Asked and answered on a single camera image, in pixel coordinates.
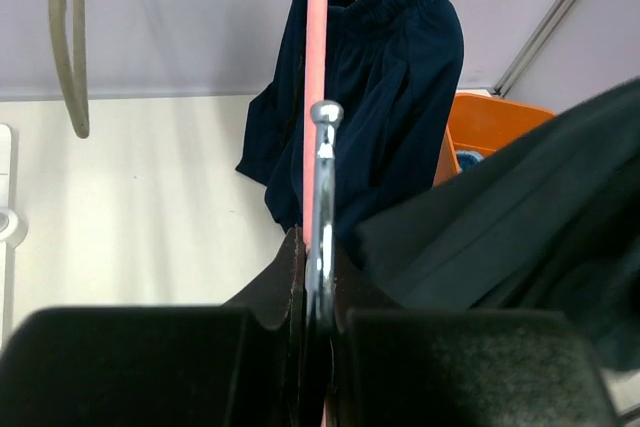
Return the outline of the navy blue shorts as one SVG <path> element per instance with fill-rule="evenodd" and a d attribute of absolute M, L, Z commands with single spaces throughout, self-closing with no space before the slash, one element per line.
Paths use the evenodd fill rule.
<path fill-rule="evenodd" d="M 249 104 L 238 171 L 283 229 L 302 221 L 307 0 L 292 0 L 270 84 Z M 339 103 L 335 234 L 432 186 L 464 57 L 449 0 L 328 0 L 325 95 Z"/>

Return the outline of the black shorts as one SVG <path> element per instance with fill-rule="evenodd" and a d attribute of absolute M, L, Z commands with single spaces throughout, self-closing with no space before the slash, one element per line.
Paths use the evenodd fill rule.
<path fill-rule="evenodd" d="M 639 83 L 552 118 L 362 222 L 365 271 L 408 308 L 562 313 L 639 366 Z"/>

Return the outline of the pink hanger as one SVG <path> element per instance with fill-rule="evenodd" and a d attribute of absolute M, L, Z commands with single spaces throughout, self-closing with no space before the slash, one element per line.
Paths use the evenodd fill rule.
<path fill-rule="evenodd" d="M 303 113 L 306 306 L 299 377 L 302 426 L 338 426 L 335 316 L 336 138 L 343 109 L 325 98 L 329 0 L 307 0 Z"/>

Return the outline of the light blue shorts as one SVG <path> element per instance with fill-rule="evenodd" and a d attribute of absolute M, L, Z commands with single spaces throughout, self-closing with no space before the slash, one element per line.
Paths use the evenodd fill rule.
<path fill-rule="evenodd" d="M 465 171 L 484 160 L 484 156 L 477 151 L 457 150 L 456 160 L 461 171 Z"/>

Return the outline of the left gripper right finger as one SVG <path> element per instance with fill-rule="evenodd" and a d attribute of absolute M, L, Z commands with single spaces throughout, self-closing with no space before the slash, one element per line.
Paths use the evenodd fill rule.
<path fill-rule="evenodd" d="M 335 257 L 331 426 L 616 426 L 595 354 L 560 315 L 407 309 Z"/>

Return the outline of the grey hanger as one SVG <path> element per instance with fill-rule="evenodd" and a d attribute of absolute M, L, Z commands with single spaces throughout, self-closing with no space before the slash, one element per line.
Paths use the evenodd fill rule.
<path fill-rule="evenodd" d="M 63 96 L 77 137 L 90 135 L 87 51 L 86 0 L 72 0 L 71 41 L 67 38 L 67 0 L 48 0 L 48 23 L 51 48 Z"/>

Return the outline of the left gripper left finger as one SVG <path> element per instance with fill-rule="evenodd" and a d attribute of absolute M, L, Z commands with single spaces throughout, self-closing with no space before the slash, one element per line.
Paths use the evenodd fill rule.
<path fill-rule="evenodd" d="M 66 307 L 1 354 L 5 426 L 295 426 L 305 247 L 222 305 Z"/>

